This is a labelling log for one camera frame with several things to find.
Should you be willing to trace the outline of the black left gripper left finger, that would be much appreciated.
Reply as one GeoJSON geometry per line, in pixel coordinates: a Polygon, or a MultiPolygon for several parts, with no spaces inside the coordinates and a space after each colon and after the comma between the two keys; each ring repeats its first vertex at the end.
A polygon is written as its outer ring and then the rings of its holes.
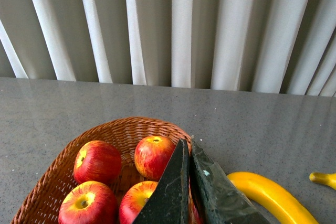
{"type": "Polygon", "coordinates": [[[187,141],[179,140],[136,223],[188,223],[189,167],[187,141]]]}

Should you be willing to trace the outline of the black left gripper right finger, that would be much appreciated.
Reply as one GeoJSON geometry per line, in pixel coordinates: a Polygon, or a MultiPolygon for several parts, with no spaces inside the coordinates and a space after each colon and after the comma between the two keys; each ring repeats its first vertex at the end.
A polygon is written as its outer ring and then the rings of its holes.
{"type": "Polygon", "coordinates": [[[194,139],[191,140],[190,187],[203,223],[269,223],[194,139]]]}

